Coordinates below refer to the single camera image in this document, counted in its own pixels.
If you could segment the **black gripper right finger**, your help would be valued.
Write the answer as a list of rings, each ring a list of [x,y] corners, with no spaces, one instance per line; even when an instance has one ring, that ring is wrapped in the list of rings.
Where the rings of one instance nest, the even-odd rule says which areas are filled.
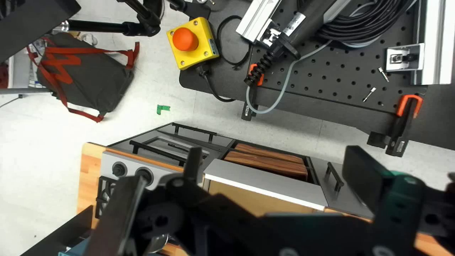
[[[422,216],[423,182],[405,173],[393,173],[356,145],[348,145],[344,153],[342,178],[372,217]]]

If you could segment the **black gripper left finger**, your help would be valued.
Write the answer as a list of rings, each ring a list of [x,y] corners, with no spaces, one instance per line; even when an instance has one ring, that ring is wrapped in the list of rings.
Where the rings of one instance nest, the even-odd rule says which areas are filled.
[[[146,180],[140,176],[123,176],[116,180],[113,193],[92,232],[86,256],[137,256],[132,237]]]

